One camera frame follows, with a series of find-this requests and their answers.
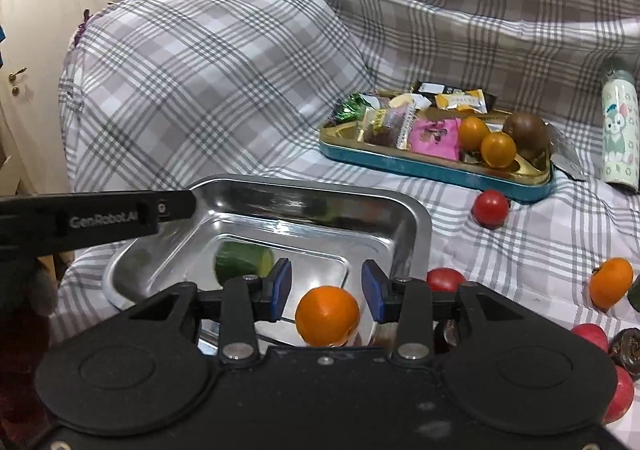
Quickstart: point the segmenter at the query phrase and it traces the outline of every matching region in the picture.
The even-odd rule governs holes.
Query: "plaid fabric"
[[[420,78],[481,86],[571,138],[592,175],[602,147],[599,68],[617,53],[640,75],[640,0],[126,0],[94,16],[66,57],[63,136],[75,191],[175,189],[221,172],[398,190],[433,218],[432,267],[450,266],[564,326],[613,336],[591,270],[640,270],[640,198],[558,173],[552,195],[513,204],[495,231],[469,216],[475,191],[325,159],[317,128],[345,94]],[[100,292],[113,246],[69,269],[58,339],[114,314]],[[611,426],[640,448],[640,392]]]

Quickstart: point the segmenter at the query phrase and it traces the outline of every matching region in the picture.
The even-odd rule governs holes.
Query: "screw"
[[[222,354],[230,360],[245,360],[254,354],[254,348],[244,342],[233,342],[222,348]]]
[[[398,354],[405,360],[421,360],[429,355],[429,348],[422,344],[402,344],[398,347]]]

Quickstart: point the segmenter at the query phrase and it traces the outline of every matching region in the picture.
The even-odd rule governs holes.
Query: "brown round fruit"
[[[480,154],[491,168],[507,168],[516,157],[516,144],[504,132],[492,132],[482,140]]]
[[[491,134],[491,131],[483,120],[475,116],[469,116],[460,122],[458,143],[462,150],[477,152],[480,150],[482,140],[489,134]]]
[[[502,131],[513,138],[518,154],[533,161],[549,145],[549,134],[545,122],[529,112],[514,112],[502,126]]]

